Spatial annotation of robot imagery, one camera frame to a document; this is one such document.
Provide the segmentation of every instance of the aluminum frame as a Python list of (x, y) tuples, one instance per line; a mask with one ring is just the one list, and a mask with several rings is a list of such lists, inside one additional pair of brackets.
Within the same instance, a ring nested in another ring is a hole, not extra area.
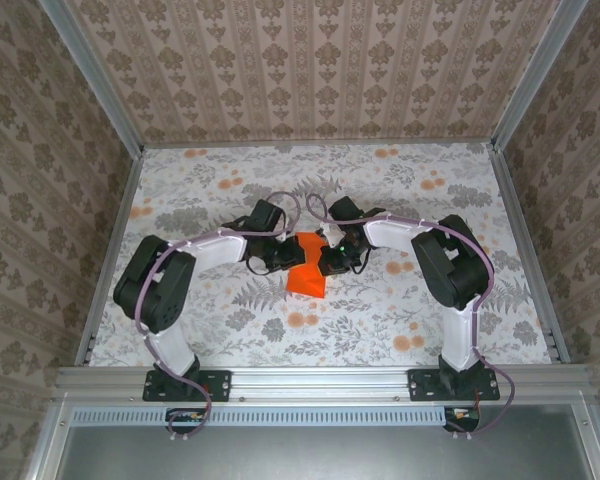
[(516, 91), (511, 96), (493, 132), (493, 144), (497, 151), (504, 150), (511, 140), (586, 5), (587, 0), (568, 0), (560, 2), (556, 8), (529, 65), (516, 86)]
[(549, 297), (549, 289), (542, 275), (540, 262), (538, 262), (538, 256), (533, 247), (527, 223), (524, 220), (522, 207), (516, 195), (516, 189), (513, 185), (513, 179), (511, 178), (504, 153), (494, 148), (489, 152), (489, 156), (491, 157), (493, 172), (496, 176), (500, 193), (502, 194), (502, 203), (509, 217), (513, 238), (518, 246), (518, 252), (520, 252), (520, 261), (529, 282), (529, 290), (538, 312), (538, 318), (545, 327), (550, 329), (555, 341), (555, 348), (558, 351), (559, 360), (569, 363), (571, 358), (567, 350), (567, 344), (562, 336), (558, 317), (551, 303), (551, 297)]
[(467, 138), (319, 138), (314, 140), (240, 140), (231, 142), (184, 142), (184, 143), (147, 143), (145, 148), (164, 150), (172, 148), (229, 148), (229, 147), (299, 147), (313, 145), (409, 145), (451, 143), (489, 143), (489, 137)]
[(127, 114), (124, 102), (109, 80), (106, 68), (103, 68), (98, 61), (89, 40), (73, 17), (68, 3), (58, 0), (41, 0), (40, 3), (69, 49), (71, 57), (80, 67), (80, 71), (109, 117), (113, 128), (118, 132), (120, 140), (124, 143), (131, 158), (133, 161), (137, 161), (142, 152), (140, 133)]
[[(472, 402), (411, 402), (405, 367), (229, 368), (233, 407), (378, 407), (469, 405)], [(516, 384), (516, 405), (571, 405), (594, 478), (600, 479), (600, 415), (585, 365), (501, 366)], [(26, 480), (55, 479), (66, 446), (73, 410), (85, 406), (146, 408), (202, 407), (200, 402), (142, 401), (145, 367), (71, 367), (60, 371), (51, 406)], [(510, 393), (498, 377), (503, 405)]]
[(109, 246), (107, 247), (107, 253), (105, 254), (104, 261), (102, 262), (102, 269), (98, 275), (98, 283), (96, 289), (93, 292), (93, 300), (89, 307), (89, 313), (87, 314), (87, 321), (85, 322), (84, 329), (82, 331), (82, 338), (80, 339), (80, 345), (76, 353), (75, 365), (84, 365), (88, 359), (87, 354), (91, 348), (91, 343), (95, 341), (95, 334), (98, 331), (100, 322), (102, 321), (102, 313), (104, 312), (105, 303), (109, 296), (109, 288), (111, 287), (111, 280), (113, 279), (113, 273), (116, 269), (116, 262), (118, 260), (118, 254), (120, 253), (120, 245), (122, 244), (122, 238), (124, 237), (124, 231), (129, 221), (129, 214), (131, 212), (131, 206), (133, 205), (133, 199), (136, 195), (138, 183), (140, 181), (140, 174), (142, 173), (142, 165), (144, 164), (144, 158), (140, 157), (137, 161), (131, 164), (131, 170), (129, 171), (129, 177), (120, 200), (120, 208), (118, 209), (118, 215), (111, 231), (111, 237), (109, 238)]

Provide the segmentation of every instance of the patterned wall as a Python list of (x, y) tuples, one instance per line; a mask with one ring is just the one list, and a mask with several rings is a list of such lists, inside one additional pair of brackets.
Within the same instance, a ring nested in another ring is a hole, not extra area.
[(506, 155), (573, 359), (591, 364), (600, 388), (600, 0), (589, 2)]
[(69, 0), (146, 143), (486, 137), (557, 0)]
[(35, 0), (0, 0), (0, 479), (73, 363), (130, 159)]

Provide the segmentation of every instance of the floral tablecloth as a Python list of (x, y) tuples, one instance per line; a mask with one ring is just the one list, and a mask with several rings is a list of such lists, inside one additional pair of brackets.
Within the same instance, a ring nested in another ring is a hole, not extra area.
[[(440, 220), (461, 215), (490, 255), (496, 286), (481, 312), (480, 349), (500, 364), (549, 363), (485, 145), (333, 145), (148, 150), (113, 285), (140, 240), (195, 236), (248, 214), (275, 190), (328, 204)], [(281, 205), (293, 214), (292, 202)], [(319, 222), (303, 211), (297, 231)], [(243, 263), (194, 277), (180, 318), (206, 366), (435, 364), (442, 307), (410, 252), (375, 250), (362, 275), (327, 279), (326, 298), (286, 294), (287, 272), (266, 277)], [(90, 365), (151, 365), (111, 292)]]

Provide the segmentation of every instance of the black mounting bracket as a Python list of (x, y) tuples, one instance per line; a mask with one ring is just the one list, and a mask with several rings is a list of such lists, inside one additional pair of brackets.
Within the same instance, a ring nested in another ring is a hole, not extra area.
[[(199, 370), (192, 379), (204, 388), (213, 402), (228, 402), (231, 394), (230, 370)], [(204, 402), (195, 388), (156, 368), (147, 373), (142, 392), (145, 402)]]
[(412, 402), (500, 400), (498, 380), (493, 370), (478, 362), (456, 372), (439, 358), (440, 368), (414, 368), (407, 371)]

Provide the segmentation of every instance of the purple cable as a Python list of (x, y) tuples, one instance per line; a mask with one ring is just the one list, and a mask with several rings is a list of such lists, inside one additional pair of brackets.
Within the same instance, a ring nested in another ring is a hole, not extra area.
[[(149, 329), (146, 328), (142, 324), (142, 320), (141, 320), (142, 305), (147, 296), (147, 291), (149, 290), (149, 286), (151, 285), (151, 281), (153, 280), (153, 277), (156, 275), (156, 273), (158, 272), (158, 270), (160, 269), (162, 264), (169, 257), (169, 255), (171, 255), (173, 252), (175, 252), (179, 248), (182, 248), (184, 246), (189, 246), (189, 247), (194, 246), (197, 243), (209, 240), (211, 238), (222, 237), (223, 234), (227, 234), (228, 236), (247, 235), (250, 237), (277, 237), (278, 235), (282, 235), (283, 233), (286, 234), (286, 233), (292, 231), (293, 228), (295, 227), (295, 225), (298, 223), (298, 220), (300, 219), (300, 214), (301, 214), (300, 201), (292, 193), (284, 192), (284, 191), (273, 192), (266, 199), (269, 200), (270, 198), (277, 196), (277, 195), (286, 195), (286, 196), (290, 197), (296, 204), (295, 206), (296, 206), (297, 213), (296, 213), (295, 218), (293, 219), (292, 222), (289, 223), (289, 225), (286, 225), (286, 226), (283, 225), (280, 230), (276, 230), (274, 232), (248, 232), (248, 231), (235, 231), (235, 230), (226, 229), (226, 230), (217, 230), (215, 232), (205, 233), (199, 237), (193, 237), (193, 238), (189, 238), (186, 240), (180, 240), (179, 242), (176, 242), (173, 245), (171, 245), (169, 248), (167, 248), (162, 253), (162, 255), (160, 255), (160, 257), (158, 257), (156, 262), (153, 264), (153, 266), (149, 270), (149, 274), (147, 275), (147, 278), (145, 279), (144, 283), (142, 284), (142, 288), (140, 289), (140, 294), (138, 295), (138, 301), (136, 303), (136, 308), (135, 308), (133, 316), (134, 316), (134, 322), (135, 322), (136, 329), (143, 336), (144, 344), (147, 346), (149, 353), (151, 353), (153, 358), (156, 360), (156, 364), (160, 367), (160, 369), (162, 371), (164, 371), (170, 377), (195, 388), (197, 391), (199, 391), (204, 396), (204, 399), (206, 401), (205, 414), (202, 417), (200, 424), (198, 424), (198, 426), (195, 427), (187, 435), (195, 435), (207, 423), (207, 420), (209, 419), (209, 416), (211, 415), (211, 408), (212, 408), (211, 407), (211, 397), (209, 396), (209, 393), (204, 388), (202, 388), (199, 384), (189, 380), (188, 378), (178, 375), (176, 372), (171, 370), (167, 365), (165, 365), (164, 362), (160, 359), (160, 355), (158, 354), (158, 352), (153, 348), (153, 345), (151, 345), (151, 342), (149, 341), (149, 337), (147, 336), (147, 332), (149, 331)], [(172, 421), (169, 422), (168, 430), (172, 435), (177, 435), (171, 428), (172, 423), (173, 423)]]
[[(311, 208), (311, 205), (309, 202), (312, 198), (318, 199), (318, 201), (322, 205), (322, 211), (324, 212), (323, 215), (317, 214), (313, 210), (313, 208)], [(356, 220), (341, 220), (341, 221), (332, 220), (327, 217), (326, 202), (320, 195), (318, 195), (316, 193), (310, 193), (309, 195), (307, 195), (306, 206), (307, 206), (307, 210), (309, 211), (309, 213), (311, 215), (313, 215), (315, 218), (317, 218), (318, 220), (320, 220), (322, 222), (329, 223), (332, 225), (355, 225), (355, 224), (359, 224), (359, 223), (367, 223), (370, 220), (396, 220), (398, 222), (407, 223), (409, 225), (415, 225), (415, 226), (427, 227), (427, 228), (435, 228), (437, 230), (440, 230), (444, 233), (447, 233), (451, 236), (456, 237), (462, 243), (464, 243), (469, 248), (471, 248), (480, 257), (480, 259), (484, 263), (484, 266), (487, 269), (487, 275), (489, 277), (489, 280), (487, 283), (487, 289), (480, 296), (480, 298), (478, 298), (478, 300), (473, 304), (473, 308), (471, 310), (471, 322), (473, 324), (473, 328), (472, 328), (472, 332), (471, 332), (471, 348), (473, 350), (473, 353), (476, 354), (478, 359), (484, 364), (485, 367), (491, 368), (494, 372), (499, 373), (507, 380), (507, 382), (509, 382), (509, 385), (511, 386), (511, 391), (509, 393), (509, 398), (507, 399), (507, 402), (505, 403), (500, 414), (488, 425), (485, 425), (484, 427), (479, 428), (478, 430), (475, 430), (475, 431), (469, 433), (469, 432), (464, 432), (464, 430), (461, 427), (459, 427), (458, 425), (456, 425), (454, 423), (451, 423), (451, 422), (448, 422), (448, 423), (451, 426), (458, 429), (459, 431), (461, 431), (463, 433), (467, 433), (467, 436), (469, 436), (469, 434), (477, 435), (477, 434), (483, 433), (483, 432), (489, 430), (490, 428), (492, 428), (493, 426), (495, 426), (500, 421), (500, 419), (503, 417), (503, 415), (506, 413), (506, 411), (509, 409), (509, 407), (511, 406), (511, 403), (513, 402), (513, 399), (516, 394), (516, 386), (515, 386), (515, 383), (513, 382), (513, 379), (507, 373), (503, 372), (500, 368), (495, 367), (494, 365), (489, 363), (487, 361), (487, 359), (485, 359), (484, 356), (478, 351), (478, 346), (477, 346), (478, 345), (478, 308), (480, 308), (480, 305), (482, 305), (482, 303), (486, 300), (486, 298), (491, 293), (491, 290), (493, 290), (493, 284), (494, 284), (494, 279), (495, 279), (493, 264), (491, 263), (491, 260), (489, 260), (489, 257), (487, 257), (487, 255), (484, 253), (484, 251), (478, 245), (476, 245), (473, 241), (471, 241), (469, 238), (467, 238), (465, 235), (462, 235), (461, 233), (456, 232), (455, 230), (453, 230), (449, 227), (445, 227), (444, 225), (439, 225), (437, 223), (427, 222), (425, 220), (415, 220), (413, 218), (398, 217), (395, 215), (391, 215), (390, 213), (384, 214), (384, 215), (382, 215), (382, 214), (376, 215), (375, 217), (371, 217), (371, 218), (359, 218)]]

